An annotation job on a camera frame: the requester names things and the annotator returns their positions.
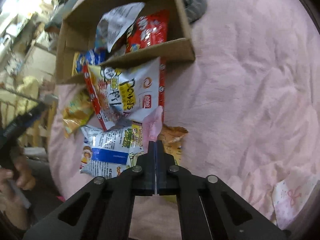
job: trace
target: person's arm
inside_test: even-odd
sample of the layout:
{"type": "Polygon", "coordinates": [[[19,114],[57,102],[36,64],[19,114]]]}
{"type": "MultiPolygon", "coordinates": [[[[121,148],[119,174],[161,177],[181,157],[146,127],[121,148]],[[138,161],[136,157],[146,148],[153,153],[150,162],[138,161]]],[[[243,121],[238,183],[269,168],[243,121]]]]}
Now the person's arm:
{"type": "MultiPolygon", "coordinates": [[[[31,169],[28,167],[25,156],[19,156],[14,161],[14,166],[20,176],[16,181],[19,188],[31,190],[36,184],[35,178],[31,175],[31,169]]],[[[8,220],[21,230],[26,230],[30,226],[28,212],[24,208],[20,198],[13,192],[7,179],[13,177],[13,172],[6,169],[0,169],[0,191],[3,194],[5,205],[5,215],[8,220]]]]}

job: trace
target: bolt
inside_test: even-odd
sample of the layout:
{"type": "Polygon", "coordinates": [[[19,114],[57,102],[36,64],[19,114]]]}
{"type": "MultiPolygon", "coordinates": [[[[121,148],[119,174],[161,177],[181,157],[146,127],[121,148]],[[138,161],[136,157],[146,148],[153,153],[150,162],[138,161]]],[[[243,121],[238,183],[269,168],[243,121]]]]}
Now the bolt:
{"type": "Polygon", "coordinates": [[[93,179],[94,184],[102,184],[104,182],[104,177],[98,176],[93,179]]]}
{"type": "Polygon", "coordinates": [[[216,176],[214,176],[214,175],[210,175],[210,176],[208,177],[208,181],[209,181],[210,183],[216,183],[216,182],[218,181],[218,178],[217,178],[216,176]]]}
{"type": "Polygon", "coordinates": [[[173,172],[176,172],[176,171],[179,170],[179,166],[177,166],[177,165],[172,165],[172,166],[170,166],[169,170],[170,170],[170,171],[173,171],[173,172]]]}
{"type": "Polygon", "coordinates": [[[140,171],[142,171],[142,167],[136,165],[136,166],[133,166],[133,167],[132,167],[132,170],[133,170],[133,172],[140,172],[140,171]]]}

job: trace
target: open cardboard box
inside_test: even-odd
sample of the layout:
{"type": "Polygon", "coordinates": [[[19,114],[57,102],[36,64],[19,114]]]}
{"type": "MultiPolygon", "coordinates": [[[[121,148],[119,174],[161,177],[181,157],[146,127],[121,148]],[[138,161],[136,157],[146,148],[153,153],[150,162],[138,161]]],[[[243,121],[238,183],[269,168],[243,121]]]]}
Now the open cardboard box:
{"type": "Polygon", "coordinates": [[[166,58],[167,62],[195,60],[190,26],[182,0],[84,0],[62,22],[57,48],[57,84],[84,83],[82,74],[71,75],[75,52],[93,49],[97,25],[103,14],[131,2],[146,3],[140,16],[161,9],[169,10],[167,42],[127,53],[102,65],[132,67],[159,56],[166,58]]]}

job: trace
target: pink bow print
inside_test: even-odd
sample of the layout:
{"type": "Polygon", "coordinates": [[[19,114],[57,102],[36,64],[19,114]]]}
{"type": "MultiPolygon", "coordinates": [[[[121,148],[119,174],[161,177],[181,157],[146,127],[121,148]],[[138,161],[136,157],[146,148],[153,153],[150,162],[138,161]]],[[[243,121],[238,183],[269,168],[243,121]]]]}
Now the pink bow print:
{"type": "Polygon", "coordinates": [[[294,191],[290,189],[288,191],[288,196],[291,198],[290,200],[290,206],[293,207],[296,204],[296,198],[301,197],[301,193],[296,195],[297,191],[300,190],[300,186],[298,186],[294,191]]]}

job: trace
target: pink bedsheet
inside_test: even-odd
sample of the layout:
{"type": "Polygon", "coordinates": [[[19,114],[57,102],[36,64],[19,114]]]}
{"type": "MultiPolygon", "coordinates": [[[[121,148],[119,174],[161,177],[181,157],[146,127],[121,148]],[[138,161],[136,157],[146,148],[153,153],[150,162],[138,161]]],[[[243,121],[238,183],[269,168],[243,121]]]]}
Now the pink bedsheet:
{"type": "MultiPolygon", "coordinates": [[[[295,167],[320,169],[320,36],[298,0],[208,0],[192,34],[196,61],[169,65],[166,78],[165,123],[189,131],[182,165],[275,220],[276,183],[295,167]]],[[[60,87],[59,110],[78,89],[60,87]]],[[[58,113],[49,161],[65,198],[90,180],[78,172],[82,141],[63,137],[58,113]]],[[[180,239],[176,207],[137,198],[130,236],[180,239]]]]}

